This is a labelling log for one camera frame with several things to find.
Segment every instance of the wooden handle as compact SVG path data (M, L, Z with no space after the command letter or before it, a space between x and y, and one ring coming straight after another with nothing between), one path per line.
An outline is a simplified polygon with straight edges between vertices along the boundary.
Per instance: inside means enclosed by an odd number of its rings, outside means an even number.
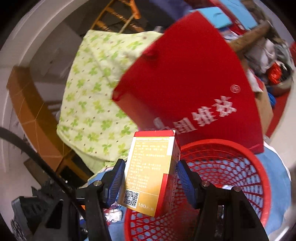
M253 47L260 38L264 37L268 33L270 27L271 25L269 21L266 20L256 28L246 32L243 36L228 44L237 54L244 53Z

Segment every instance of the black cable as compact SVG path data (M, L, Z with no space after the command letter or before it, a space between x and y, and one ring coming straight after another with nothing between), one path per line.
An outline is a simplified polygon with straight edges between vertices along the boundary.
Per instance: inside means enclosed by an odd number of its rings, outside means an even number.
M78 204L75 192L72 188L65 183L65 181L58 177L58 175L50 168L50 166L29 146L27 145L22 139L20 139L16 134L12 133L11 131L0 127L0 138L10 142L11 144L15 145L23 152L25 152L33 161L40 166L46 174L53 179L60 188L68 195L69 199L73 203L73 205L77 208L78 212L81 216L86 219L85 210Z

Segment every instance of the red bag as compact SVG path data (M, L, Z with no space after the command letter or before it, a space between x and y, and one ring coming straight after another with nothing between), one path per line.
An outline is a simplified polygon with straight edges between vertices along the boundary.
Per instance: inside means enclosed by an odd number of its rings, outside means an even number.
M267 77L272 85L277 85L281 82L279 79L282 75L282 71L281 71L281 67L277 63L274 63L266 71L266 73L267 73Z
M240 61L199 12L147 48L112 99L141 130L175 129L181 145L226 139L263 152L254 94Z

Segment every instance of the green patterned blanket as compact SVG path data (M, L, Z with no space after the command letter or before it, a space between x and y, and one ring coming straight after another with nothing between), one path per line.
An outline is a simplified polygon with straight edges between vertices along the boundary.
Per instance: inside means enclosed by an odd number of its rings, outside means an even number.
M73 62L57 134L97 173L126 159L137 126L111 100L124 72L161 34L90 30Z

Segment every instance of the blue gripper pad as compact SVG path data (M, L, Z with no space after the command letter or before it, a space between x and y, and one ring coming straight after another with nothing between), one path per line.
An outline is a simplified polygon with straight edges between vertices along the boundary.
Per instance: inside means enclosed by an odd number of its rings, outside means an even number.
M177 173L182 184L182 188L187 197L188 203L195 209L197 201L195 198L195 188L190 180L190 169L184 160L180 160L177 164Z
M124 169L126 164L123 159L118 159L112 171L105 173L102 178L104 183L110 183L107 186L104 186L104 191L107 191L107 200L106 204L111 207L113 203L115 203L116 198L118 196L118 192L122 183L122 178L124 175Z

